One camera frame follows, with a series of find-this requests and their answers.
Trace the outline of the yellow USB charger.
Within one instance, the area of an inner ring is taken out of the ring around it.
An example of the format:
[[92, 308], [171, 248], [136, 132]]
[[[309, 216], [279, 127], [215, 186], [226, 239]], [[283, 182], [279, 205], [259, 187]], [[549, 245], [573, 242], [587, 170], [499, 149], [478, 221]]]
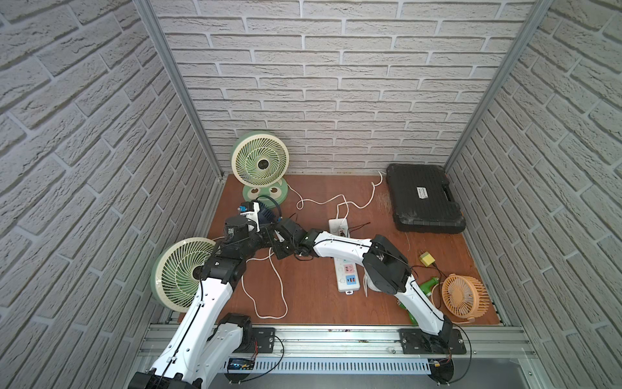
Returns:
[[419, 260], [425, 267], [430, 267], [436, 262], [434, 257], [429, 252], [424, 252], [423, 254], [421, 254], [419, 256]]

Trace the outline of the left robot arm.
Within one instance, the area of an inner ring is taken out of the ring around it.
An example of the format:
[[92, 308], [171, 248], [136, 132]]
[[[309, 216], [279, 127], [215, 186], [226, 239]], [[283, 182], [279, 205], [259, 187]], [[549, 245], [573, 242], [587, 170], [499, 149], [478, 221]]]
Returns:
[[264, 248], [262, 217], [249, 204], [225, 221], [225, 236], [210, 251], [192, 249], [189, 267], [199, 285], [192, 289], [190, 307], [168, 346], [147, 372], [134, 374], [129, 388], [208, 388], [225, 361], [250, 344], [250, 318], [228, 314], [217, 322], [246, 271], [246, 262]]

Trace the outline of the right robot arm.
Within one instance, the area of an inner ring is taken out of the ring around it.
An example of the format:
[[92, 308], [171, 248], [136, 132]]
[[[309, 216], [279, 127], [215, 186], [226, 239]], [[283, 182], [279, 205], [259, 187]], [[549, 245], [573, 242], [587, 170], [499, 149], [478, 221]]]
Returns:
[[264, 225], [262, 231], [278, 259], [292, 254], [344, 259], [364, 268], [374, 288], [395, 296], [411, 313], [421, 332], [447, 343], [453, 329], [451, 320], [431, 303], [416, 283], [408, 259], [386, 237], [346, 238], [322, 230], [304, 230], [283, 218]]

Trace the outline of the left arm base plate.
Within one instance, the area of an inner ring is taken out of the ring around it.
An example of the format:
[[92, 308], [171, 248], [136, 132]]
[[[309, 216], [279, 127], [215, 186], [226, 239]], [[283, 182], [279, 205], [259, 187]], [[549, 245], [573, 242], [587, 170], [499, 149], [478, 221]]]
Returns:
[[271, 354], [275, 346], [274, 327], [253, 327], [245, 329], [241, 345], [234, 354]]

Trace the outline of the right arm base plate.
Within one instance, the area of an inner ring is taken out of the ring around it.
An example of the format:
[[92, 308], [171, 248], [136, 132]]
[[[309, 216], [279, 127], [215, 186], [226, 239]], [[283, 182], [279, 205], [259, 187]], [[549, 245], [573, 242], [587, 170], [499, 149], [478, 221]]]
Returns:
[[453, 329], [450, 338], [443, 341], [437, 336], [431, 336], [418, 328], [398, 329], [399, 343], [403, 354], [406, 355], [466, 355], [467, 347], [460, 330]]

